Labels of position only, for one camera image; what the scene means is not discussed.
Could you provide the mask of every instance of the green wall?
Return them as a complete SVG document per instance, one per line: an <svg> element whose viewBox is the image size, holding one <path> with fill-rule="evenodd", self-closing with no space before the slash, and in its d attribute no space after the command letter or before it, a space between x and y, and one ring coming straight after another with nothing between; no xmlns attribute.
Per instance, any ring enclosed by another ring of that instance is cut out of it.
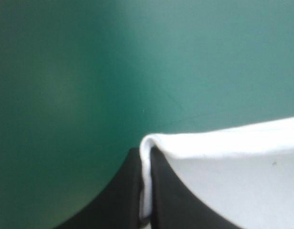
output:
<svg viewBox="0 0 294 229"><path fill-rule="evenodd" d="M47 229L150 132L294 116L294 0L0 0L0 229Z"/></svg>

